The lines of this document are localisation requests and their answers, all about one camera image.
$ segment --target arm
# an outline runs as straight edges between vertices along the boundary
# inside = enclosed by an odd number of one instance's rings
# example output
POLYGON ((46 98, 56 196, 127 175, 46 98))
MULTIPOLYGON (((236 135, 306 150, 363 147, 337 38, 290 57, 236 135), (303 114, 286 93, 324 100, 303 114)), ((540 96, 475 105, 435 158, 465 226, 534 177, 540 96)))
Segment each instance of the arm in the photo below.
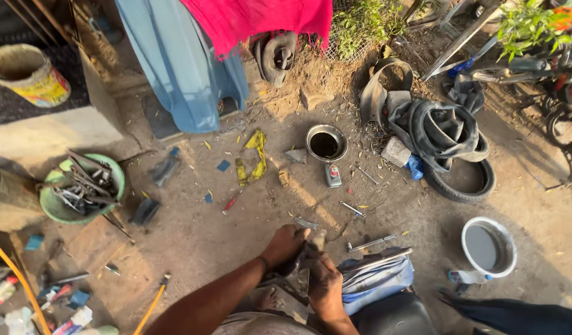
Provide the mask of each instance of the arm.
POLYGON ((260 257, 183 297, 163 312, 145 335, 178 334, 187 329, 195 335, 211 334, 269 270, 261 257, 270 269, 289 260, 309 232, 297 230, 295 225, 282 226, 260 257))
POLYGON ((313 311, 333 335, 359 335, 342 304, 342 274, 326 254, 317 256, 309 278, 313 311))

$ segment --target hand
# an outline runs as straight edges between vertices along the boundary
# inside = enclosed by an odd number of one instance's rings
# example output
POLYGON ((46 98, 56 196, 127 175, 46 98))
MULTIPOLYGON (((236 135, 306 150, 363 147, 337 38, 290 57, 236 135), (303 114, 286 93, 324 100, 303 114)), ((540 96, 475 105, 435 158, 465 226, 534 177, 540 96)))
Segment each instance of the hand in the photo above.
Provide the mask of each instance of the hand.
POLYGON ((261 253, 267 259, 270 269, 286 262, 294 256, 311 232, 310 229, 297 229, 296 225, 283 225, 261 253))
POLYGON ((311 264, 309 300, 315 314, 326 323, 349 320, 342 304, 342 274, 324 253, 317 253, 311 264))

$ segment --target wrist bracelet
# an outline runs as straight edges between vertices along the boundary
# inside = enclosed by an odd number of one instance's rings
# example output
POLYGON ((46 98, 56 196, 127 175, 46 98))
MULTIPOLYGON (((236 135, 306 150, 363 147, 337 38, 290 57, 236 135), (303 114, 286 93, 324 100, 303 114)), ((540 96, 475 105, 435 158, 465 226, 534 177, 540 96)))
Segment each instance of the wrist bracelet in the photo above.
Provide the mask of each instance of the wrist bracelet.
POLYGON ((261 261, 265 265, 265 272, 269 272, 269 262, 267 261, 267 259, 263 256, 258 256, 257 258, 261 259, 261 261))

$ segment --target yellow can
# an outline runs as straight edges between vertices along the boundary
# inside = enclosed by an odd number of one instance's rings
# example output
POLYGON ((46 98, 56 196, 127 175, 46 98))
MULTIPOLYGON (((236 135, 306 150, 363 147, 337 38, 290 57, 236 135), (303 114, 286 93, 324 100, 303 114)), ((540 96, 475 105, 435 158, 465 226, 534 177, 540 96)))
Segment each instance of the yellow can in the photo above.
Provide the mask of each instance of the yellow can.
POLYGON ((28 44, 0 47, 0 85, 42 108, 58 106, 71 95, 71 85, 50 59, 28 44))

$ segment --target green bucket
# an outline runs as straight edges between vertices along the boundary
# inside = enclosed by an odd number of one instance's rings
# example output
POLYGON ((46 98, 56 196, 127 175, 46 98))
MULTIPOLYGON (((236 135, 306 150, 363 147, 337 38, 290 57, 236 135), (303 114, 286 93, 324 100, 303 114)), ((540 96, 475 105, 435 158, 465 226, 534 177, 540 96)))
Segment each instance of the green bucket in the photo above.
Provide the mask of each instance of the green bucket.
MULTIPOLYGON (((112 184, 118 190, 118 194, 116 194, 115 199, 120 201, 120 198, 123 196, 123 191, 125 190, 125 174, 123 173, 123 169, 121 169, 118 163, 116 163, 116 161, 110 157, 100 154, 85 154, 84 156, 93 159, 96 162, 110 166, 110 178, 112 184)), ((81 160, 79 163, 86 171, 90 173, 97 170, 93 166, 90 166, 81 160)), ((61 168, 63 171, 70 171, 71 161, 68 159, 62 161, 59 164, 59 168, 61 168)), ((65 180, 67 180, 67 178, 63 176, 62 173, 58 171, 51 171, 48 176, 46 176, 44 184, 65 180)), ((84 217, 75 210, 68 208, 65 205, 65 202, 52 192, 52 188, 50 187, 44 187, 40 191, 40 205, 42 206, 44 213, 46 213, 46 215, 48 215, 50 218, 62 224, 68 225, 88 224, 98 215, 106 214, 114 208, 114 205, 110 204, 105 208, 96 211, 87 217, 84 217)))

